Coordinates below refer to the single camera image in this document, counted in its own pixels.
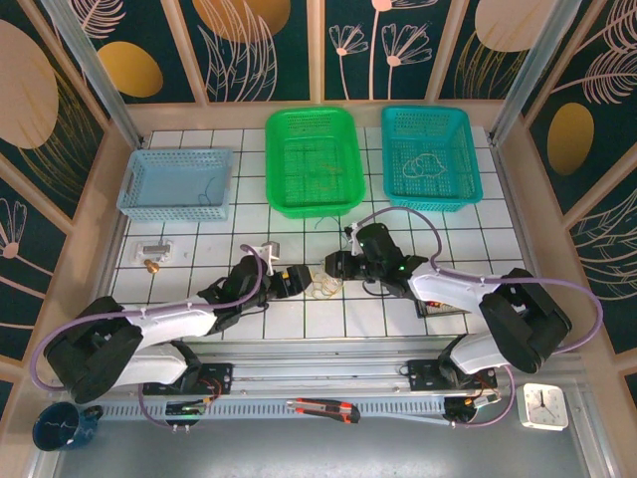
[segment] white tile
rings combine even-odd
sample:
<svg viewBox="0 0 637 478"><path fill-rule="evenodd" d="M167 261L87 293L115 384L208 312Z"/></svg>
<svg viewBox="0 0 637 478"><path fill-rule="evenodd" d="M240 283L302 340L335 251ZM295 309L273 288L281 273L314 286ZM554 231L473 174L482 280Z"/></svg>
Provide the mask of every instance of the white tile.
<svg viewBox="0 0 637 478"><path fill-rule="evenodd" d="M242 177L239 179L239 195L237 203L261 203L267 204L266 199L266 178L265 177Z"/></svg>
<svg viewBox="0 0 637 478"><path fill-rule="evenodd" d="M233 152L232 153L232 177L236 177L239 175L239 169L241 169L241 156L243 155L243 153L241 152Z"/></svg>
<svg viewBox="0 0 637 478"><path fill-rule="evenodd" d="M374 211L378 212L381 209L389 207L389 202L374 202ZM414 216L415 221L421 221L421 219ZM379 216L374 217L375 222L381 222L390 231L396 230L409 230L411 225L409 223L409 213L407 211L387 211L383 212Z"/></svg>
<svg viewBox="0 0 637 478"><path fill-rule="evenodd" d="M476 158L480 172L496 172L496 166L494 165L494 159L491 156L490 149L476 149Z"/></svg>
<svg viewBox="0 0 637 478"><path fill-rule="evenodd" d="M420 212L427 219L429 219L434 224L434 227L436 229L441 230L447 227L445 226L445 218L442 212L434 212L434 211L418 211L418 212ZM409 216L411 219L411 228L414 231L422 230L422 229L431 230L429 228L429 224L423 221L420 217L416 216L415 214L410 214Z"/></svg>
<svg viewBox="0 0 637 478"><path fill-rule="evenodd" d="M352 222L358 222L373 212L374 211L373 207L371 207L371 202L361 202L356 207L351 209L347 214L345 214L344 216L340 216L340 227L344 229Z"/></svg>
<svg viewBox="0 0 637 478"><path fill-rule="evenodd" d="M228 219L199 223L199 234L231 234L235 222L235 207L228 206Z"/></svg>
<svg viewBox="0 0 637 478"><path fill-rule="evenodd" d="M281 245L281 258L275 262L275 268L277 264L305 264L303 233L270 234L269 241L275 241Z"/></svg>
<svg viewBox="0 0 637 478"><path fill-rule="evenodd" d="M239 204L235 217L235 233L268 232L268 204Z"/></svg>
<svg viewBox="0 0 637 478"><path fill-rule="evenodd" d="M382 131L380 127L366 127L367 149L382 149Z"/></svg>
<svg viewBox="0 0 637 478"><path fill-rule="evenodd" d="M196 234L198 222L166 222L163 234Z"/></svg>
<svg viewBox="0 0 637 478"><path fill-rule="evenodd" d="M319 264L325 256L340 250L337 232L306 233L306 264Z"/></svg>
<svg viewBox="0 0 637 478"><path fill-rule="evenodd" d="M482 181L482 191L485 199L501 199L505 197L496 172L481 172L480 180Z"/></svg>
<svg viewBox="0 0 637 478"><path fill-rule="evenodd" d="M265 176L266 175L266 154L264 152L241 153L241 175L242 176Z"/></svg>
<svg viewBox="0 0 637 478"><path fill-rule="evenodd" d="M340 222L336 216L310 217L306 219L306 231L308 232L338 232Z"/></svg>
<svg viewBox="0 0 637 478"><path fill-rule="evenodd" d="M345 301L345 334L348 337L385 337L382 301Z"/></svg>
<svg viewBox="0 0 637 478"><path fill-rule="evenodd" d="M447 229L480 229L478 214L473 204L456 212L445 212Z"/></svg>
<svg viewBox="0 0 637 478"><path fill-rule="evenodd" d="M250 312L257 312L258 309L251 309ZM266 315L263 312L244 316L234 326L226 329L223 333L224 341L247 341L263 338L263 320Z"/></svg>
<svg viewBox="0 0 637 478"><path fill-rule="evenodd" d="M212 135L213 146L230 147L233 151L241 150L242 140L242 129L216 129Z"/></svg>
<svg viewBox="0 0 637 478"><path fill-rule="evenodd" d="M227 266L230 263L230 234L197 237L195 266Z"/></svg>
<svg viewBox="0 0 637 478"><path fill-rule="evenodd" d="M491 261L491 268L494 270L494 274L497 276L504 276L509 274L514 268L526 269L523 261Z"/></svg>
<svg viewBox="0 0 637 478"><path fill-rule="evenodd" d="M414 245L416 246L416 254L421 257L431 257L438 249L436 236L431 231L413 231ZM440 240L442 241L442 252L438 256L438 261L451 261L451 249L445 231L440 231Z"/></svg>
<svg viewBox="0 0 637 478"><path fill-rule="evenodd" d="M382 150L373 149L368 154L369 157L369 173L382 174Z"/></svg>
<svg viewBox="0 0 637 478"><path fill-rule="evenodd" d="M146 304L152 274L143 269L119 269L112 296L125 304Z"/></svg>
<svg viewBox="0 0 637 478"><path fill-rule="evenodd" d="M394 244L400 248L403 255L413 256L415 254L414 243L411 240L411 231L392 231L391 238Z"/></svg>
<svg viewBox="0 0 637 478"><path fill-rule="evenodd" d="M356 138L358 139L358 147L360 149L367 149L367 140L365 139L365 128L356 128Z"/></svg>
<svg viewBox="0 0 637 478"><path fill-rule="evenodd" d="M469 272L470 274L477 274L479 276L490 276L491 265L489 261L472 261L472 262L454 262L454 269L462 272Z"/></svg>
<svg viewBox="0 0 637 478"><path fill-rule="evenodd" d="M367 159L367 149L360 150L360 162L362 163L362 173L369 174L369 161Z"/></svg>
<svg viewBox="0 0 637 478"><path fill-rule="evenodd" d="M130 222L126 233L129 236L158 236L163 230L163 222Z"/></svg>
<svg viewBox="0 0 637 478"><path fill-rule="evenodd" d="M150 149L179 148L183 131L155 131L150 139Z"/></svg>
<svg viewBox="0 0 637 478"><path fill-rule="evenodd" d="M481 334L489 331L485 318L478 314L465 314L465 322L467 323L467 332L469 334Z"/></svg>
<svg viewBox="0 0 637 478"><path fill-rule="evenodd" d="M490 259L521 259L518 238L513 229L485 229L485 242Z"/></svg>
<svg viewBox="0 0 637 478"><path fill-rule="evenodd" d="M159 269L152 281L150 302L177 302L188 298L190 268Z"/></svg>
<svg viewBox="0 0 637 478"><path fill-rule="evenodd" d="M270 232L303 232L303 219L290 219L270 208Z"/></svg>
<svg viewBox="0 0 637 478"><path fill-rule="evenodd" d="M416 316L414 302L408 299L385 299L385 318L389 336L424 336L425 320Z"/></svg>
<svg viewBox="0 0 637 478"><path fill-rule="evenodd" d="M512 227L511 215L504 199L481 201L476 205L483 229L490 227Z"/></svg>
<svg viewBox="0 0 637 478"><path fill-rule="evenodd" d="M346 299L369 299L373 296L367 294L362 288L362 281L345 281L343 283L343 293ZM385 289L381 290L380 283L365 284L367 290L373 294L387 294Z"/></svg>
<svg viewBox="0 0 637 478"><path fill-rule="evenodd" d="M172 241L174 250L172 251L172 261L167 265L170 267L191 267L195 253L195 239L197 236L166 236L163 238Z"/></svg>
<svg viewBox="0 0 637 478"><path fill-rule="evenodd" d="M212 143L212 129L199 131L184 131L181 139L181 147L209 148Z"/></svg>
<svg viewBox="0 0 637 478"><path fill-rule="evenodd" d="M454 261L484 261L488 259L485 241L480 229L447 231L447 234Z"/></svg>
<svg viewBox="0 0 637 478"><path fill-rule="evenodd" d="M123 248L121 252L119 267L142 267L145 269L146 266L144 266L141 263L133 264L134 255L135 255L135 251L137 250L137 246L141 242L159 243L160 239L161 239L160 236L128 236L126 237L126 240L123 244Z"/></svg>
<svg viewBox="0 0 637 478"><path fill-rule="evenodd" d="M266 311L266 339L302 339L303 301L271 301Z"/></svg>
<svg viewBox="0 0 637 478"><path fill-rule="evenodd" d="M382 185L382 174L372 174L370 176L371 182L371 195L374 201L388 201L389 198L385 194L385 190Z"/></svg>
<svg viewBox="0 0 637 478"><path fill-rule="evenodd" d="M230 262L234 266L239 264L241 258L248 253L241 249L242 244L249 246L261 246L268 242L268 234L235 234L232 241L232 252Z"/></svg>
<svg viewBox="0 0 637 478"><path fill-rule="evenodd" d="M462 314L453 316L430 316L427 322L427 333L430 336L458 336L467 333L465 318Z"/></svg>
<svg viewBox="0 0 637 478"><path fill-rule="evenodd" d="M489 147L487 142L487 134L485 129L481 126L471 126L471 134L474 137L475 147Z"/></svg>
<svg viewBox="0 0 637 478"><path fill-rule="evenodd" d="M264 129L246 129L243 132L244 151L265 151L266 131Z"/></svg>
<svg viewBox="0 0 637 478"><path fill-rule="evenodd" d="M342 301L306 302L306 337L323 339L344 337Z"/></svg>
<svg viewBox="0 0 637 478"><path fill-rule="evenodd" d="M208 289L212 283L222 277L228 277L228 267L195 267L190 276L190 290L188 297Z"/></svg>

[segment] white clock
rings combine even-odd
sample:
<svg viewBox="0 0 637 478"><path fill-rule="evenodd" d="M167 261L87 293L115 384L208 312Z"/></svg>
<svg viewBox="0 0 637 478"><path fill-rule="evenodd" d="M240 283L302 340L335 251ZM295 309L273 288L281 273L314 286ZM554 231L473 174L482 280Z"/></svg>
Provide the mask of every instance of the white clock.
<svg viewBox="0 0 637 478"><path fill-rule="evenodd" d="M517 396L522 425L555 431L568 426L566 401L559 387L527 383L518 388Z"/></svg>

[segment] blue mug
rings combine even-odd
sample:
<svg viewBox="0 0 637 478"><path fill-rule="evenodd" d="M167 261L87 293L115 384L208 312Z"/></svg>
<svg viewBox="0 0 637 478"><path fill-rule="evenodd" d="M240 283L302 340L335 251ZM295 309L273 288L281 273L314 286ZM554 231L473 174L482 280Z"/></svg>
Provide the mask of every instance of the blue mug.
<svg viewBox="0 0 637 478"><path fill-rule="evenodd" d="M103 413L99 405L80 410L67 401L54 403L33 425L33 442L43 451L81 448L93 439Z"/></svg>

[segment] green plastic basket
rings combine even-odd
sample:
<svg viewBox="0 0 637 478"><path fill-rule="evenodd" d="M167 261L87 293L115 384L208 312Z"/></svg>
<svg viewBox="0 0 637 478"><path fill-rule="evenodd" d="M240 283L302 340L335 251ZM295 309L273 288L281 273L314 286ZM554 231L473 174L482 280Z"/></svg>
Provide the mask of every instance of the green plastic basket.
<svg viewBox="0 0 637 478"><path fill-rule="evenodd" d="M356 128L340 108L273 114L266 124L266 194L287 217L341 216L365 184Z"/></svg>

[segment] clock face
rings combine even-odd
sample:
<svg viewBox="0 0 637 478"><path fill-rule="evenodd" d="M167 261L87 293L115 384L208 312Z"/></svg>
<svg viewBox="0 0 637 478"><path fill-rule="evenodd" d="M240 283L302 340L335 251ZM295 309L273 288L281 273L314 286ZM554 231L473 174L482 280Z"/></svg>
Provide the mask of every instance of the clock face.
<svg viewBox="0 0 637 478"><path fill-rule="evenodd" d="M563 428L568 414L563 392L556 386L527 383L523 388L528 422L536 428Z"/></svg>

